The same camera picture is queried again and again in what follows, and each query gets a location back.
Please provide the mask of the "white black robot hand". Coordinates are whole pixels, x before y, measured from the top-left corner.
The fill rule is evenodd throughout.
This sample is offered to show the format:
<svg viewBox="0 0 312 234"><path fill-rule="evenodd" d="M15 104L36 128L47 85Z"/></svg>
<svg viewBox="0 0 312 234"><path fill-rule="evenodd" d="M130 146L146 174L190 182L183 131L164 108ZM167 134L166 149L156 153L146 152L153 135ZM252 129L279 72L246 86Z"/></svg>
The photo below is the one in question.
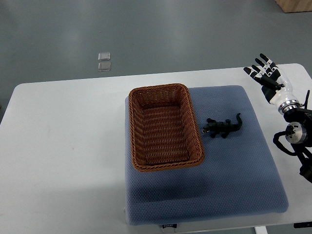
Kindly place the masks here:
<svg viewBox="0 0 312 234"><path fill-rule="evenodd" d="M293 95L293 87L285 73L266 55L259 56L260 58L255 59L257 65L245 67L243 70L261 85L266 101L274 105L280 114L299 108L300 103Z"/></svg>

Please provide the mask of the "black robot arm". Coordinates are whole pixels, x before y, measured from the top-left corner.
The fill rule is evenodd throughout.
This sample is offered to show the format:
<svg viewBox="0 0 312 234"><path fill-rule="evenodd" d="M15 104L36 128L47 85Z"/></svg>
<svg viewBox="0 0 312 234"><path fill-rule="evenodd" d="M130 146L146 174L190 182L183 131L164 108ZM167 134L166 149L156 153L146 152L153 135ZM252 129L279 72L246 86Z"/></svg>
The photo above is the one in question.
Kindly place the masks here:
<svg viewBox="0 0 312 234"><path fill-rule="evenodd" d="M295 103L287 101L279 106L279 111L283 115L288 125L282 132L278 132L273 137L273 143L277 148L290 156L298 157L302 166L299 174L307 181L312 181L312 111L299 107ZM290 143L293 151L288 150L279 138L284 136Z"/></svg>

